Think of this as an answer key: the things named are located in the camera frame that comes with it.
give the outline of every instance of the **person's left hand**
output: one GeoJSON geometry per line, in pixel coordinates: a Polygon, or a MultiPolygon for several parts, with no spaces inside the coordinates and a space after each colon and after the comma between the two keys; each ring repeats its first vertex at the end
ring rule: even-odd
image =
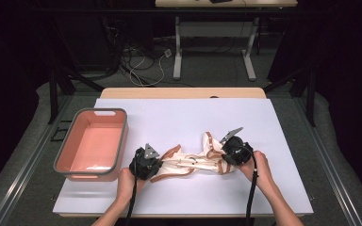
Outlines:
{"type": "MultiPolygon", "coordinates": [[[[135,177],[131,173],[129,168],[123,168],[120,171],[118,180],[119,183],[117,186],[116,201],[122,203],[129,203],[132,197],[132,190],[134,187],[135,177]]],[[[139,193],[142,190],[144,185],[145,181],[142,180],[137,181],[137,193],[139,193]]]]}

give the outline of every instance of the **gray carpet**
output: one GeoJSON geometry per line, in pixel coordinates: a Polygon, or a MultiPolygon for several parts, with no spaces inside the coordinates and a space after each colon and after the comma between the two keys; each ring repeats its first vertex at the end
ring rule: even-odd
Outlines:
{"type": "MultiPolygon", "coordinates": [[[[181,80],[173,81],[173,57],[163,58],[161,65],[165,76],[158,87],[265,87],[268,85],[267,73],[272,64],[272,58],[276,51],[279,37],[265,37],[262,39],[260,55],[252,55],[257,80],[250,82],[244,70],[240,50],[244,47],[243,41],[237,40],[205,40],[194,39],[185,42],[185,51],[181,80]]],[[[163,45],[158,45],[157,55],[163,45]]],[[[136,66],[141,57],[132,60],[136,66]]],[[[148,59],[140,65],[150,65],[148,59]]],[[[135,72],[146,78],[158,79],[161,77],[158,59],[149,70],[135,72]]],[[[104,87],[134,87],[129,77],[118,71],[114,75],[96,81],[104,87]]],[[[62,109],[64,114],[61,120],[71,120],[75,112],[84,107],[91,107],[99,95],[90,88],[74,81],[77,94],[72,98],[69,106],[62,109]]],[[[305,119],[300,114],[296,99],[288,96],[290,84],[275,89],[268,94],[277,112],[279,121],[284,130],[288,145],[294,157],[298,171],[304,182],[306,191],[314,197],[312,201],[314,214],[302,218],[305,225],[349,225],[343,208],[337,199],[335,190],[329,182],[329,178],[321,165],[315,140],[310,135],[305,119]]],[[[62,218],[52,213],[55,197],[59,193],[64,182],[64,177],[54,171],[53,164],[60,147],[59,141],[47,142],[41,145],[40,141],[44,132],[49,127],[49,92],[48,86],[38,89],[40,104],[34,120],[30,123],[23,139],[20,141],[12,157],[0,175],[0,204],[8,193],[10,186],[15,181],[28,157],[41,147],[41,159],[30,177],[20,199],[12,209],[8,211],[7,225],[91,225],[94,218],[62,218]]],[[[328,114],[327,102],[320,95],[315,103],[316,131],[319,133],[322,143],[332,159],[337,172],[347,187],[362,220],[362,185],[355,176],[350,166],[344,160],[337,147],[335,132],[328,114]]],[[[58,126],[67,127],[69,123],[61,122],[58,126]]],[[[184,219],[184,220],[135,220],[136,225],[240,225],[239,219],[184,219]]],[[[255,225],[272,225],[273,218],[258,218],[255,225]]]]}

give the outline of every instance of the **person's arm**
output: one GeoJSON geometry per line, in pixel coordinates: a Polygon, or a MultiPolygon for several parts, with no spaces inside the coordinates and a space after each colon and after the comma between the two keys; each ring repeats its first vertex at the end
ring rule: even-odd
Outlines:
{"type": "MultiPolygon", "coordinates": [[[[123,210],[128,206],[132,197],[132,189],[134,187],[134,175],[129,168],[123,168],[120,171],[119,183],[117,186],[117,195],[114,202],[109,206],[106,212],[99,217],[93,226],[113,226],[120,217],[123,210]]],[[[137,181],[137,193],[142,189],[145,181],[137,181]]]]}
{"type": "MultiPolygon", "coordinates": [[[[295,215],[295,213],[293,213],[292,209],[281,194],[277,184],[272,179],[272,172],[266,155],[260,151],[255,151],[254,155],[258,172],[257,186],[269,201],[277,226],[303,225],[301,220],[295,215]]],[[[253,159],[250,159],[247,163],[239,166],[239,169],[250,181],[252,181],[254,170],[253,159]]]]}

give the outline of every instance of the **desk foot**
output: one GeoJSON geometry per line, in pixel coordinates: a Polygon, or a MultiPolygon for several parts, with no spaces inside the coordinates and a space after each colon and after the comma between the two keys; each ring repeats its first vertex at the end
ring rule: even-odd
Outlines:
{"type": "Polygon", "coordinates": [[[181,53],[175,56],[174,73],[173,73],[174,80],[179,80],[181,78],[181,59],[182,59],[181,53]]]}
{"type": "Polygon", "coordinates": [[[249,80],[254,82],[256,80],[254,66],[252,65],[251,56],[246,55],[246,50],[242,50],[243,62],[245,62],[246,72],[248,73],[249,80]]]}

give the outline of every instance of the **white desk leg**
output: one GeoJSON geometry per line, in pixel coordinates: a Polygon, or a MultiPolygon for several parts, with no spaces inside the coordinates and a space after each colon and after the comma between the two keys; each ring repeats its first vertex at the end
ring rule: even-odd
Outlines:
{"type": "Polygon", "coordinates": [[[248,45],[246,47],[246,50],[242,50],[242,57],[243,57],[243,61],[245,62],[246,72],[248,73],[249,80],[251,80],[251,81],[256,80],[255,70],[254,70],[254,66],[252,65],[252,60],[251,60],[251,52],[252,52],[252,47],[254,45],[255,33],[257,30],[257,22],[258,22],[258,19],[255,18],[252,22],[251,30],[249,32],[249,40],[248,40],[248,45]]]}
{"type": "Polygon", "coordinates": [[[175,62],[173,79],[178,80],[181,78],[181,37],[180,37],[180,20],[179,17],[175,17],[175,62]]]}

